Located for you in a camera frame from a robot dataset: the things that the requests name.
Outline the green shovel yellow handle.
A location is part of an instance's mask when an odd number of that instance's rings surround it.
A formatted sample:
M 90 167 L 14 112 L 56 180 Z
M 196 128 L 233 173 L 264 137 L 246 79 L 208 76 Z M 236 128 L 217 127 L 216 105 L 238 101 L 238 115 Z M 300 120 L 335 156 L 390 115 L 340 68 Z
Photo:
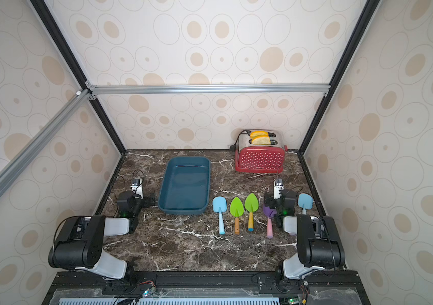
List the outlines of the green shovel yellow handle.
M 252 232 L 254 231 L 254 213 L 259 208 L 259 202 L 258 198 L 254 193 L 250 193 L 244 202 L 244 208 L 249 212 L 249 218 L 248 218 L 248 231 Z

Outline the teal plastic storage box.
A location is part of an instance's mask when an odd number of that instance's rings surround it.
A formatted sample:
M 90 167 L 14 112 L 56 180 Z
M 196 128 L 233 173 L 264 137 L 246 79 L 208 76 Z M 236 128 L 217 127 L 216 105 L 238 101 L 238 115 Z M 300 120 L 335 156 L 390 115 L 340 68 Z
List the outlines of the teal plastic storage box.
M 169 160 L 159 193 L 158 207 L 171 215 L 200 215 L 210 197 L 211 163 L 202 156 Z

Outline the green shovel orange handle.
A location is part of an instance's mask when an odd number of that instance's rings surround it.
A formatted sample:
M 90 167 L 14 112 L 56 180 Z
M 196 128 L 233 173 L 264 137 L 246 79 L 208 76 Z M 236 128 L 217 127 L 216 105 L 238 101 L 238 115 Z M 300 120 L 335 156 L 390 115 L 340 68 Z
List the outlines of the green shovel orange handle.
M 230 203 L 230 213 L 234 217 L 234 234 L 240 234 L 239 218 L 244 214 L 243 202 L 235 197 Z

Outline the purple shovel pink handle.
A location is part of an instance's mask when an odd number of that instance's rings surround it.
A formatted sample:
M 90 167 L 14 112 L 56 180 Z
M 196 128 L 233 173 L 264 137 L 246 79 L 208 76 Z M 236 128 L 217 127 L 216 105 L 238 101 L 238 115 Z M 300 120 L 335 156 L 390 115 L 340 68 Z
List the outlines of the purple shovel pink handle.
M 272 227 L 272 218 L 277 214 L 276 209 L 264 206 L 263 207 L 264 215 L 267 217 L 267 237 L 268 239 L 273 238 L 273 227 Z

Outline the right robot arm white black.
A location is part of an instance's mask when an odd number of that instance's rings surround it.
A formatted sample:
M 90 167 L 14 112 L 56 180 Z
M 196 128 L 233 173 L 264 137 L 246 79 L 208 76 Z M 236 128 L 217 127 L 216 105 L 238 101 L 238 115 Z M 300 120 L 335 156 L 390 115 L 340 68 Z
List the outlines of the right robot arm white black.
M 297 239 L 296 253 L 277 267 L 280 278 L 303 280 L 315 272 L 337 271 L 345 264 L 345 250 L 335 220 L 309 215 L 313 203 L 312 196 L 292 190 L 276 189 L 274 194 L 264 194 L 267 237 L 274 237 L 273 226 L 277 226 Z

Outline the light blue toy shovel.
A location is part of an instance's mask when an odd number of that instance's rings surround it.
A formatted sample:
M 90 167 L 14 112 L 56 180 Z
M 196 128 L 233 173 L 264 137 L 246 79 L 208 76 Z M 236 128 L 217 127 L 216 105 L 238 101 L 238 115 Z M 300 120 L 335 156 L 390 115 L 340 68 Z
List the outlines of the light blue toy shovel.
M 218 196 L 213 199 L 212 204 L 213 204 L 213 211 L 218 213 L 219 215 L 219 234 L 224 235 L 225 227 L 224 227 L 223 213 L 227 210 L 227 201 L 224 197 Z

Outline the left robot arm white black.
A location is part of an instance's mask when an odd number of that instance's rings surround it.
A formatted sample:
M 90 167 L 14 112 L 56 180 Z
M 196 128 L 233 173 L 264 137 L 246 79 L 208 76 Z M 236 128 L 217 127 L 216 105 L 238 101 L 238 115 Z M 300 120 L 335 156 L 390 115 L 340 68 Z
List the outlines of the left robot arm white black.
M 117 217 L 66 218 L 56 229 L 48 255 L 49 265 L 67 271 L 89 271 L 109 280 L 133 280 L 132 265 L 106 252 L 103 241 L 107 237 L 134 233 L 142 209 L 155 203 L 153 196 L 124 191 L 118 197 Z

